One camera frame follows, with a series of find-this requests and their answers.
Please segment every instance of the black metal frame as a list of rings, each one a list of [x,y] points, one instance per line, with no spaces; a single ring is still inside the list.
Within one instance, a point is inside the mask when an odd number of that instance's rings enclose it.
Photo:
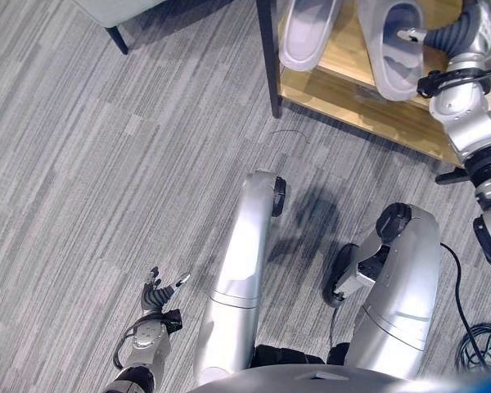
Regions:
[[[281,116],[280,61],[278,60],[277,0],[256,0],[259,15],[265,71],[268,77],[271,111],[276,119]]]
[[[127,55],[129,50],[127,45],[124,42],[124,39],[122,38],[122,35],[118,31],[118,28],[115,27],[106,27],[107,33],[110,35],[110,37],[115,41],[116,46],[118,49],[124,54]]]

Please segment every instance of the slipper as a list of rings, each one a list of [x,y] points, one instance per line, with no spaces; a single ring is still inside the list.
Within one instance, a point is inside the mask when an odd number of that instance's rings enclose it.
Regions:
[[[423,48],[402,40],[397,31],[421,28],[421,7],[414,0],[358,0],[357,13],[378,92],[391,101],[415,97],[424,71]]]
[[[295,71],[317,66],[342,0],[291,0],[280,48],[280,62]]]

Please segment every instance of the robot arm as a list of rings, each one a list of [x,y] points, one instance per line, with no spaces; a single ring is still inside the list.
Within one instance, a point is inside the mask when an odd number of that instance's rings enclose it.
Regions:
[[[484,213],[473,228],[491,264],[491,111],[485,94],[491,70],[485,57],[491,48],[491,3],[465,0],[462,13],[441,29],[401,30],[398,36],[424,43],[449,57],[447,72],[431,72],[418,83],[418,92],[432,97],[430,113],[444,127]]]
[[[113,354],[113,363],[120,369],[119,375],[102,393],[155,393],[162,383],[165,359],[171,352],[169,335],[182,328],[180,310],[173,309],[167,313],[162,308],[174,292],[188,279],[189,273],[183,274],[173,285],[158,288],[161,280],[158,269],[148,274],[142,290],[141,307],[143,316],[129,327]],[[132,350],[127,358],[127,366],[119,361],[119,350],[125,340],[132,337]]]

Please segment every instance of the gray striped carpet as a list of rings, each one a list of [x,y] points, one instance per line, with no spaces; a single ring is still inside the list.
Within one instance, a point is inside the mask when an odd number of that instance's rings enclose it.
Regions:
[[[297,106],[272,118],[252,0],[171,1],[121,32],[128,56],[70,1],[0,2],[0,392],[99,391],[154,265],[165,282],[192,273],[171,302],[184,329],[161,391],[193,387],[205,293],[257,168],[291,185],[268,244],[258,343],[327,355],[323,271],[394,201],[437,217],[463,259],[469,320],[491,319],[472,186],[438,187],[449,165]],[[444,253],[421,375],[454,372],[454,278]],[[341,310],[335,342],[365,294]]]

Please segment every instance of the black wire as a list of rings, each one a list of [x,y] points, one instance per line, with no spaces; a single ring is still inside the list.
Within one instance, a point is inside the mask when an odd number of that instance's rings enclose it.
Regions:
[[[491,70],[485,71],[485,74],[481,76],[476,76],[474,78],[468,78],[464,80],[459,80],[458,82],[452,82],[450,84],[446,84],[442,86],[441,88],[437,88],[436,91],[433,93],[433,96],[438,96],[441,92],[444,90],[447,90],[448,88],[455,88],[456,86],[460,86],[462,84],[470,84],[471,82],[479,82],[482,79],[487,79],[491,78]]]
[[[464,315],[464,311],[462,309],[462,304],[460,303],[460,281],[462,280],[462,267],[460,265],[460,260],[457,257],[457,254],[449,247],[446,246],[443,243],[440,243],[440,245],[445,248],[449,253],[453,256],[455,260],[455,264],[457,264],[457,282],[455,283],[455,301],[457,302],[457,309],[458,309],[458,314],[460,315],[460,319],[462,320],[462,323],[464,324],[464,328],[466,328],[467,335],[469,336],[469,341],[471,342],[471,345],[473,346],[473,350],[475,350],[475,354],[478,357],[480,364],[482,367],[485,369],[488,369],[488,365],[485,363],[484,356],[482,355],[482,352],[480,352],[480,349],[478,345],[476,344],[475,336],[473,335],[473,332],[471,331],[471,328],[469,327],[469,323],[467,323],[466,316]]]
[[[331,317],[331,326],[329,327],[329,348],[333,347],[333,329],[335,328],[336,315],[338,314],[339,309],[340,307],[336,307],[333,316]]]
[[[120,358],[119,358],[119,352],[120,350],[122,349],[122,346],[124,345],[125,341],[134,336],[135,333],[136,333],[136,328],[138,328],[139,326],[142,326],[144,323],[146,322],[149,322],[151,320],[158,320],[158,321],[162,321],[163,320],[163,317],[164,315],[162,313],[153,313],[153,314],[148,314],[144,317],[141,317],[140,319],[137,320],[137,322],[135,322],[133,325],[131,325],[130,327],[128,327],[127,329],[125,329],[125,332],[124,334],[122,335],[122,337],[120,338],[120,340],[118,341],[118,344],[116,344],[116,348],[115,348],[115,352],[113,353],[113,365],[118,369],[118,370],[121,370],[122,368],[124,368],[124,366],[122,365],[122,363],[120,362]]]
[[[491,323],[478,323],[471,328],[474,338],[478,341],[479,337],[487,337],[485,339],[486,347],[482,350],[491,367]],[[457,370],[471,370],[480,366],[480,362],[476,361],[476,354],[469,353],[469,335],[465,335],[458,343],[457,353],[455,354],[455,366]]]

